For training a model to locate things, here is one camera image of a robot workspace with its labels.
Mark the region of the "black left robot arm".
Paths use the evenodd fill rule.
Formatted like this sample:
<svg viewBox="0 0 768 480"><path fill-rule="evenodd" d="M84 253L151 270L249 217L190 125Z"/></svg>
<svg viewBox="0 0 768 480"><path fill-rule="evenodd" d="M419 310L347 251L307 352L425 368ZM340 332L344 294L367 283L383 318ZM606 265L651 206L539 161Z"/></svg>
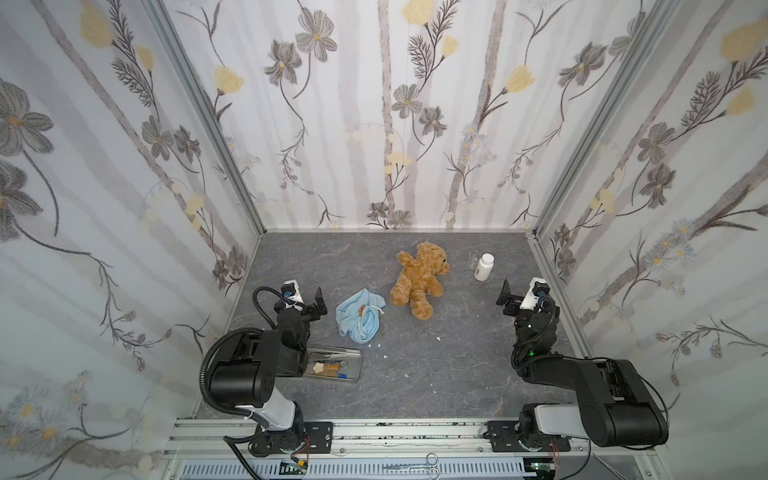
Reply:
<svg viewBox="0 0 768 480"><path fill-rule="evenodd" d="M328 314L322 290L306 303L291 281L280 289L256 288L252 301L269 327L231 330L213 343L199 372L202 399L220 413L256 423L249 436L223 437L238 460L245 460L242 445L257 458L307 453L310 437L301 408L283 396L276 379L298 378L306 372L310 325Z"/></svg>

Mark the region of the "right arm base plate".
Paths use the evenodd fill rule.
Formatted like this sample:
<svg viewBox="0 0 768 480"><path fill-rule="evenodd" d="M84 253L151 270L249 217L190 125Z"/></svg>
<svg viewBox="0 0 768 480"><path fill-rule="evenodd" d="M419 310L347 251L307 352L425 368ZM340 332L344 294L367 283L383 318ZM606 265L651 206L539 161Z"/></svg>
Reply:
<svg viewBox="0 0 768 480"><path fill-rule="evenodd" d="M527 421L488 421L482 438L488 440L494 453L570 452L570 442L557 435L544 434L535 423Z"/></svg>

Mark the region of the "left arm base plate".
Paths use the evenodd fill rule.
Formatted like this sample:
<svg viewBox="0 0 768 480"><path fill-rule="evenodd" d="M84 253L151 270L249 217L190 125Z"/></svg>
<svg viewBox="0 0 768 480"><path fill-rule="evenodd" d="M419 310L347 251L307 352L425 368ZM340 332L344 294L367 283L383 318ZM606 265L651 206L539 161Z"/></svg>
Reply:
<svg viewBox="0 0 768 480"><path fill-rule="evenodd" d="M284 431L260 431L248 442L248 452L254 457L271 454L329 454L334 424L332 422L306 422Z"/></svg>

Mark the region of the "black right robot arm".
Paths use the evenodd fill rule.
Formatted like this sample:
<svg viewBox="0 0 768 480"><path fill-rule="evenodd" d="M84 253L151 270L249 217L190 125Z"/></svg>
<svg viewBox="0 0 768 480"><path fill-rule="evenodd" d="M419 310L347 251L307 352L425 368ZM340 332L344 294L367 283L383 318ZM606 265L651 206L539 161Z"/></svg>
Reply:
<svg viewBox="0 0 768 480"><path fill-rule="evenodd" d="M598 447L651 449L666 443L669 420L648 383L628 360L576 358L556 353L560 307L550 285L534 278L523 295L504 281L496 304L514 319L510 363L529 384L575 393L574 404L526 404L516 431L528 449L557 438L589 440Z"/></svg>

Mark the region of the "light blue fleece hoodie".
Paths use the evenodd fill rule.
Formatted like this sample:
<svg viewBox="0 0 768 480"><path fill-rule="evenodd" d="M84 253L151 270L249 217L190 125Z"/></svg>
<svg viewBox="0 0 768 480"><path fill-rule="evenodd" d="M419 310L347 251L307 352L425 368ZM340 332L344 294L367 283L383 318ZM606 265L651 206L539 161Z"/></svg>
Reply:
<svg viewBox="0 0 768 480"><path fill-rule="evenodd" d="M335 309L339 334L358 344L370 342L379 330L385 299L368 289L342 301Z"/></svg>

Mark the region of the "brown teddy bear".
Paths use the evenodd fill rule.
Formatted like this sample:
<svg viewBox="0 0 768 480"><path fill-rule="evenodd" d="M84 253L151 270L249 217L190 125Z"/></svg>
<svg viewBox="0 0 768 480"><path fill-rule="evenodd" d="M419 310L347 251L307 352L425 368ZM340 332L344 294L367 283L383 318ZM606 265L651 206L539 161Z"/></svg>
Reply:
<svg viewBox="0 0 768 480"><path fill-rule="evenodd" d="M450 272L445 250L433 243L417 246L416 256L406 251L397 254L402 267L390 292L390 302L398 307L408 305L412 315L422 321L432 318L434 309L427 297L442 297L444 289L438 277Z"/></svg>

